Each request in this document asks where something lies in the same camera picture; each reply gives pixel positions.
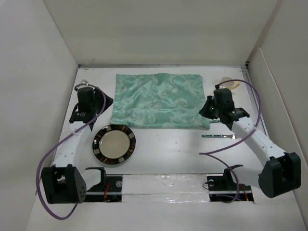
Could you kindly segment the dark rimmed beige plate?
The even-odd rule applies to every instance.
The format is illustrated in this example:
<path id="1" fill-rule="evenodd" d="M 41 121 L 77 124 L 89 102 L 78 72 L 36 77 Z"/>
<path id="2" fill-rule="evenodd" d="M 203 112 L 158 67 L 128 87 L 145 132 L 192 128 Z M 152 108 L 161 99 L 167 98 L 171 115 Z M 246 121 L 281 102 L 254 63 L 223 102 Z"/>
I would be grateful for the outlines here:
<path id="1" fill-rule="evenodd" d="M 133 131 L 125 125 L 110 124 L 94 136 L 92 150 L 103 164 L 118 165 L 128 160 L 136 147 Z"/>

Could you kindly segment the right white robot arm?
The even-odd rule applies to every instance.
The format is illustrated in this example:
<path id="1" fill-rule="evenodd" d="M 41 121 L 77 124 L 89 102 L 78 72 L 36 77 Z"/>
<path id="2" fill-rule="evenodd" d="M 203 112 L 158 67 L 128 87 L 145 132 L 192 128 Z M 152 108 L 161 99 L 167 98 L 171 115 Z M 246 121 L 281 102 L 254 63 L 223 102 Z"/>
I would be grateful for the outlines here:
<path id="1" fill-rule="evenodd" d="M 208 96 L 200 115 L 219 119 L 238 135 L 257 156 L 262 168 L 246 168 L 243 165 L 227 167 L 222 183 L 232 190 L 239 184 L 259 188 L 268 198 L 293 191 L 301 186 L 301 159 L 296 153 L 288 153 L 272 142 L 243 108 L 235 108 L 229 89 L 216 89 Z"/>

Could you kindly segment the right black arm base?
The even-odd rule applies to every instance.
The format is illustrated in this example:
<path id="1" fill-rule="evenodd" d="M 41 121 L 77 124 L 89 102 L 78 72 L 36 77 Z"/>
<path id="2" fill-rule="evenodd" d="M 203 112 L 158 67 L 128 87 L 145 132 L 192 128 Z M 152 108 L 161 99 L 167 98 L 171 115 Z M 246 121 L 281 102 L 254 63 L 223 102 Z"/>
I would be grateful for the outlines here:
<path id="1" fill-rule="evenodd" d="M 254 202 L 251 186 L 237 185 L 228 168 L 223 173 L 208 174 L 203 188 L 208 190 L 210 202 L 230 203 L 234 198 L 235 202 Z"/>

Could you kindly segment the yellow ceramic mug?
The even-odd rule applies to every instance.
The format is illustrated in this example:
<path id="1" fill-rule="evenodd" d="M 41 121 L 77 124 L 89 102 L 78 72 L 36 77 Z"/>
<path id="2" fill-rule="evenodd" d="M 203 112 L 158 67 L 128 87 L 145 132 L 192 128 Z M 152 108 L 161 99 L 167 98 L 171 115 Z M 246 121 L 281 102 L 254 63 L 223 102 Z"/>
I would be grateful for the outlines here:
<path id="1" fill-rule="evenodd" d="M 226 88 L 229 90 L 234 90 L 235 88 L 237 88 L 240 85 L 240 82 L 235 81 L 234 79 L 232 79 L 231 77 L 223 77 L 220 80 L 220 88 Z"/>

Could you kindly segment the green handled fork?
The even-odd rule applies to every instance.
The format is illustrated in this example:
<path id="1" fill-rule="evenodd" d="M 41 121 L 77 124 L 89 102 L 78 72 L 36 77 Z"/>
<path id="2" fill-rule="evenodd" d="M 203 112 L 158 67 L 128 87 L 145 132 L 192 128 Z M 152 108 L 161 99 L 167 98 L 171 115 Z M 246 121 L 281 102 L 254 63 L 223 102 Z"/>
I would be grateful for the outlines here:
<path id="1" fill-rule="evenodd" d="M 229 139 L 238 139 L 239 136 L 236 134 L 231 134 L 231 135 L 222 135 L 222 134 L 204 134 L 202 135 L 203 138 L 229 138 Z"/>

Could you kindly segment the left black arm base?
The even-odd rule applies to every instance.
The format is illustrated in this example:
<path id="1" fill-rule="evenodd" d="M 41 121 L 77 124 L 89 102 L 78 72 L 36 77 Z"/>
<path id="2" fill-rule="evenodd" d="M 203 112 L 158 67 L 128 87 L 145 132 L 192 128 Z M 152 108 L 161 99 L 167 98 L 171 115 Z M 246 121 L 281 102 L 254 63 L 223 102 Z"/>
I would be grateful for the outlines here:
<path id="1" fill-rule="evenodd" d="M 109 175 L 103 167 L 89 167 L 81 173 L 80 202 L 117 203 L 122 201 L 123 175 Z"/>

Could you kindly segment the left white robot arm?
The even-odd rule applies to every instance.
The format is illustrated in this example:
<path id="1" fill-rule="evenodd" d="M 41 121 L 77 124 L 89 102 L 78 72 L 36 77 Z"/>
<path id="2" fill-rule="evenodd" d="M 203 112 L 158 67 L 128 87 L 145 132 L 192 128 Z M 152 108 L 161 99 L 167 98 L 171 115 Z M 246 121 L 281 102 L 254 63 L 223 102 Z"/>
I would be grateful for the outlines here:
<path id="1" fill-rule="evenodd" d="M 88 167 L 79 172 L 77 166 L 97 117 L 113 99 L 93 85 L 79 84 L 75 90 L 78 102 L 69 119 L 69 135 L 63 140 L 58 157 L 40 175 L 49 204 L 82 203 L 91 188 L 102 191 L 108 184 L 103 167 Z"/>

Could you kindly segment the green patterned cloth napkin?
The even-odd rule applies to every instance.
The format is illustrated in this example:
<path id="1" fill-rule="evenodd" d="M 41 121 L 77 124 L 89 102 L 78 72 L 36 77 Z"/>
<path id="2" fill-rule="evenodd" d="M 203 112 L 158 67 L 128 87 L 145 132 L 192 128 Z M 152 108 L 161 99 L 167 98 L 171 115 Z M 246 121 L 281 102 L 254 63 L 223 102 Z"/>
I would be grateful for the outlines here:
<path id="1" fill-rule="evenodd" d="M 201 75 L 116 75 L 110 122 L 134 128 L 205 128 L 199 111 L 206 98 Z"/>

